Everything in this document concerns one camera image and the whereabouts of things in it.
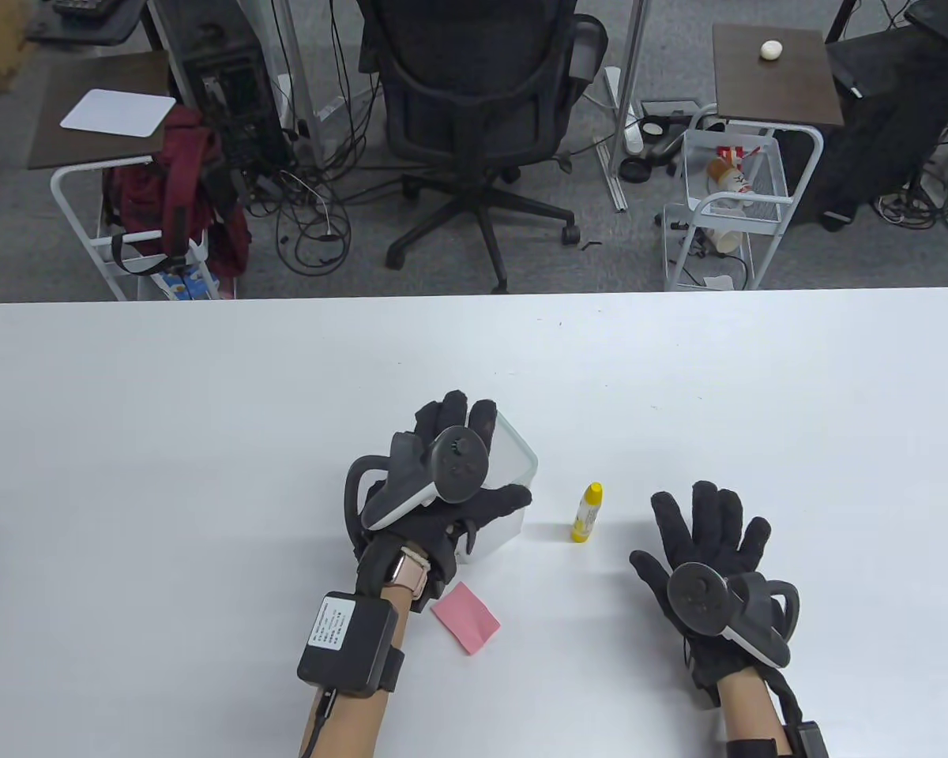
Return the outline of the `person's left hand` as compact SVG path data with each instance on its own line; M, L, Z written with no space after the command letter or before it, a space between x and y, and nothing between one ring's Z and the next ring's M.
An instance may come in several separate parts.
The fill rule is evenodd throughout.
M412 432L395 433L386 456L352 463L344 523L357 560L355 591L385 600L399 616L420 613L456 575L467 551L497 520L524 512L525 485L484 485L495 436L492 400L459 390L421 407Z

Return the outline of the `person's right hand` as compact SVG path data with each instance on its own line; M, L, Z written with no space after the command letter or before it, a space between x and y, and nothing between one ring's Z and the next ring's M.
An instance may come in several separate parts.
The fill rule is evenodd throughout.
M668 492L656 492L650 503L666 561L660 562L653 553L632 551L630 565L650 588L663 616L683 636L695 687L719 707L717 683L755 666L755 657L719 636L702 636L687 628L669 602L670 572L692 562L709 566L724 578L752 572L762 563L771 526L761 516L745 523L738 494L709 481L692 485L690 524Z

